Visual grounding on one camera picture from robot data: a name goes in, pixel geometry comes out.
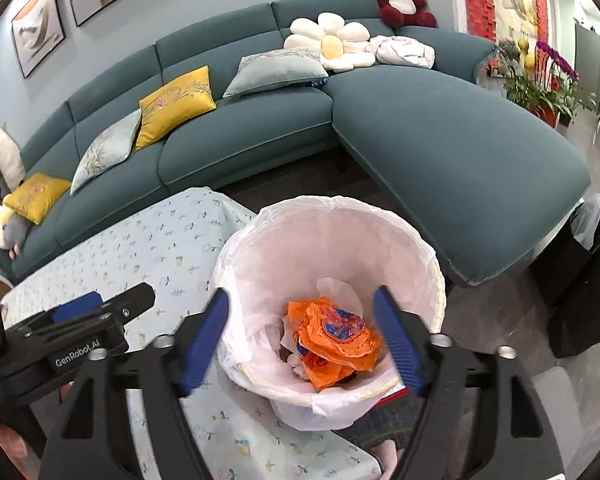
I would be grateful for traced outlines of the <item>person's left hand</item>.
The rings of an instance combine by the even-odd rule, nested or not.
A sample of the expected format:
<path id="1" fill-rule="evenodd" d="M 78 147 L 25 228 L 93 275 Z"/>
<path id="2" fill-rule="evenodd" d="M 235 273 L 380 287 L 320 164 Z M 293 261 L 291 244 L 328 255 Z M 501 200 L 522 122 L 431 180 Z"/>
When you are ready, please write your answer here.
<path id="1" fill-rule="evenodd" d="M 12 464 L 27 480 L 35 480 L 40 474 L 40 460 L 30 445 L 19 434 L 0 424 L 0 445 Z"/>

